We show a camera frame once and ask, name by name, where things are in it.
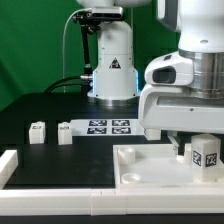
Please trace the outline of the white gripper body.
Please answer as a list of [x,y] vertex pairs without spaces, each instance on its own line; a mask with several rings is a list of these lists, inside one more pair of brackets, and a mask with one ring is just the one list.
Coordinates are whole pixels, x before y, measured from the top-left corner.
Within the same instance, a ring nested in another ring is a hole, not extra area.
[[144,129],[224,134],[224,53],[178,51],[145,71],[138,110]]

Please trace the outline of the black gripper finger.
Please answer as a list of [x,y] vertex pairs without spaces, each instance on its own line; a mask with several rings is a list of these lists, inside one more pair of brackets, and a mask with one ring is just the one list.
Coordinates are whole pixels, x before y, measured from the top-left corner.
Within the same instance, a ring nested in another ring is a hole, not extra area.
[[180,145],[176,139],[176,136],[168,135],[168,138],[169,138],[171,144],[173,145],[173,150],[174,150],[175,154],[179,154],[179,146]]

